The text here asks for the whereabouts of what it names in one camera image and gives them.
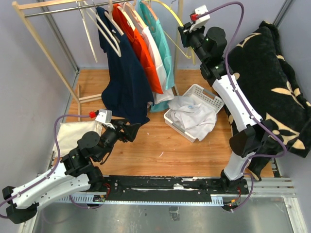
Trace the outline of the yellow hanger with metal hook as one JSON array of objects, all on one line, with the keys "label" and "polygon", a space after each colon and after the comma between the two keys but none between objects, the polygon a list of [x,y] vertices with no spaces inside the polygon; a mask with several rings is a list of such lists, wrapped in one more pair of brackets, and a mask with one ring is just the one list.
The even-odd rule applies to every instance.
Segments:
[{"label": "yellow hanger with metal hook", "polygon": [[[169,7],[167,4],[165,4],[164,2],[160,1],[160,0],[154,0],[154,2],[159,3],[160,5],[162,5],[163,7],[165,7],[169,13],[174,17],[174,19],[177,22],[177,26],[183,26],[182,21],[180,20],[180,18],[177,16],[177,14],[172,10],[171,7]],[[196,65],[196,59],[194,57],[194,51],[191,48],[188,48],[187,52],[185,53],[178,45],[177,43],[165,32],[165,35],[173,42],[173,44],[175,45],[175,47],[182,53],[182,55],[184,57],[186,57],[188,60],[192,60],[192,64]]]}]

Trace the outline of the sheer white t shirt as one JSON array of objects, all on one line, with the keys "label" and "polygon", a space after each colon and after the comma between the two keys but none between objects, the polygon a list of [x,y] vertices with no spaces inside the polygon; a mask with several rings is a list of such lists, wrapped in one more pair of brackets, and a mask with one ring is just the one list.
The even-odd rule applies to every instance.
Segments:
[{"label": "sheer white t shirt", "polygon": [[204,103],[196,103],[194,99],[176,96],[168,102],[173,123],[202,141],[216,124],[217,114]]}]

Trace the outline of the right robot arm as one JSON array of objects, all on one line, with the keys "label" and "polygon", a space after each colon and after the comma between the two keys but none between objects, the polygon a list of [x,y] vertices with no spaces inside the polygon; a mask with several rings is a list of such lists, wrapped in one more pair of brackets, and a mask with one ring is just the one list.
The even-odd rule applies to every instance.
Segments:
[{"label": "right robot arm", "polygon": [[225,31],[219,27],[211,27],[207,31],[204,27],[192,30],[192,26],[193,24],[186,23],[178,27],[182,45],[192,48],[201,61],[203,78],[225,102],[238,131],[229,140],[232,153],[220,178],[221,190],[225,194],[232,194],[241,184],[251,156],[255,155],[266,140],[266,132],[260,126],[261,116],[250,105],[225,63]]}]

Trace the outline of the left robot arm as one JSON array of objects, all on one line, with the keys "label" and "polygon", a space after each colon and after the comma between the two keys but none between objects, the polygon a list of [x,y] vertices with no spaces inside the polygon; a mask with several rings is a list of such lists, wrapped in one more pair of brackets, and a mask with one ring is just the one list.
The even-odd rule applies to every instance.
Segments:
[{"label": "left robot arm", "polygon": [[86,132],[75,148],[34,180],[19,187],[5,187],[2,194],[8,206],[4,218],[20,224],[59,199],[82,191],[101,191],[104,178],[94,162],[105,163],[115,143],[133,142],[141,127],[128,119],[113,119],[111,123],[102,134]]}]

